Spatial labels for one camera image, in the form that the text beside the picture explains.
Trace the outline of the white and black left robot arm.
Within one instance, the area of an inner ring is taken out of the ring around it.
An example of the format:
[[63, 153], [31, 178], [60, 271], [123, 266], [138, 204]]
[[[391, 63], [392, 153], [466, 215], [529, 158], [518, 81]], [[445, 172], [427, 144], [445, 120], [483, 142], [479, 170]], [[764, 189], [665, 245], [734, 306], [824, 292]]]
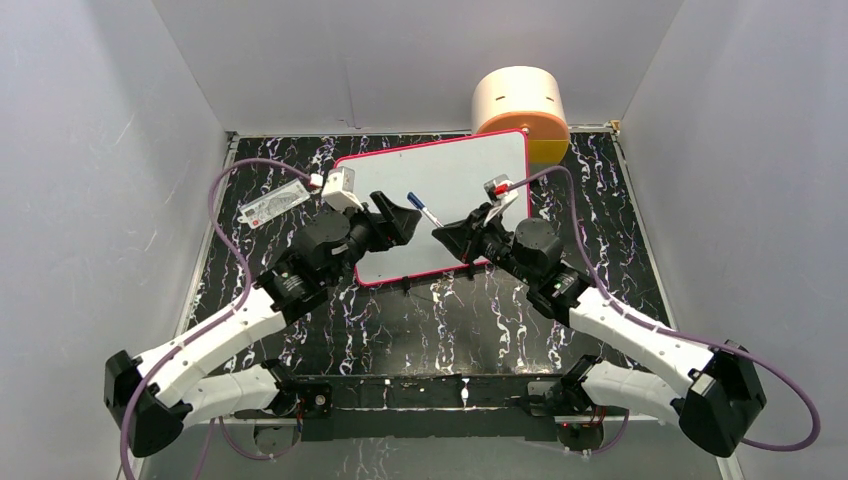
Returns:
[[294, 411], [301, 394], [273, 363], [236, 374], [215, 369], [236, 353], [323, 306], [329, 291], [368, 253], [405, 246], [420, 211], [374, 191], [360, 207], [329, 208], [298, 228], [247, 293], [180, 336], [136, 356], [105, 362], [104, 404], [120, 448], [151, 456], [192, 425], [243, 410]]

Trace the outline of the blue marker cap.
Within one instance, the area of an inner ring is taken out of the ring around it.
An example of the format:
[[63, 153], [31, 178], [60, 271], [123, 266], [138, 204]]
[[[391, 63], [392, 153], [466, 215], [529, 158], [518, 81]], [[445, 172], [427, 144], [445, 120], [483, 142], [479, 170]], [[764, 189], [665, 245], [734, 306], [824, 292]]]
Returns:
[[414, 193], [407, 193], [407, 200], [419, 211], [426, 211], [426, 205], [421, 201], [421, 199]]

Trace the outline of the white whiteboard marker pen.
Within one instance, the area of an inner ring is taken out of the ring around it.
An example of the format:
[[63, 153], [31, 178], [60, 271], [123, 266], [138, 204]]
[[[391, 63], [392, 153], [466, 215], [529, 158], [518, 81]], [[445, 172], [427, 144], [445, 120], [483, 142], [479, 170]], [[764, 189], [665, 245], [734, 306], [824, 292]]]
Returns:
[[421, 207], [420, 211], [436, 228], [443, 227], [443, 224], [440, 222], [440, 220], [426, 206]]

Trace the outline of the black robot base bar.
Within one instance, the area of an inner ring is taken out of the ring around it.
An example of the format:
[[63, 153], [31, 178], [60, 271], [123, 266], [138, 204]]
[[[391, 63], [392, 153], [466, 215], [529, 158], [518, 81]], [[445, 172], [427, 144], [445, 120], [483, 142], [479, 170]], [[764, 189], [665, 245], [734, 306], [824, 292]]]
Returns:
[[518, 438], [593, 449], [606, 411], [557, 375], [302, 377], [304, 439]]

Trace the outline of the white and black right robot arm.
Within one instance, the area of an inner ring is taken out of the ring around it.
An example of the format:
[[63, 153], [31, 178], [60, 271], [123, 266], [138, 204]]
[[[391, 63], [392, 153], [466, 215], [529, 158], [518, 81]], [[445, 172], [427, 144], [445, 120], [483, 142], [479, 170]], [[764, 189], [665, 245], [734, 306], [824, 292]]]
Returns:
[[615, 406], [676, 424], [702, 450], [731, 456], [766, 405], [753, 362], [733, 345], [704, 346], [679, 338], [652, 320], [604, 297], [600, 288], [562, 258], [563, 243], [541, 219], [522, 220], [512, 232], [494, 219], [469, 218], [432, 232], [460, 261], [485, 258], [528, 287], [527, 299], [544, 317], [590, 335], [642, 365], [629, 370], [587, 359], [563, 380], [565, 405], [577, 414]]

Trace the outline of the pink-framed whiteboard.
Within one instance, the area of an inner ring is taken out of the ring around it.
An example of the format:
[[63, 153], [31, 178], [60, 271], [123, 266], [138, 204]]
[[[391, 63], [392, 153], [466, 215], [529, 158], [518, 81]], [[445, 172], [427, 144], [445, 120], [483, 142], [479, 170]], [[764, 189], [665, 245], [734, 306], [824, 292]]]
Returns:
[[[354, 193], [360, 200], [381, 191], [410, 208], [407, 194], [412, 192], [448, 224], [465, 219], [488, 200], [486, 182], [500, 175], [525, 179], [527, 152], [526, 135], [512, 130], [348, 156], [336, 165], [354, 171]], [[376, 286], [460, 268], [463, 264], [432, 237], [433, 229], [423, 218], [407, 245], [366, 254], [354, 270], [358, 283]]]

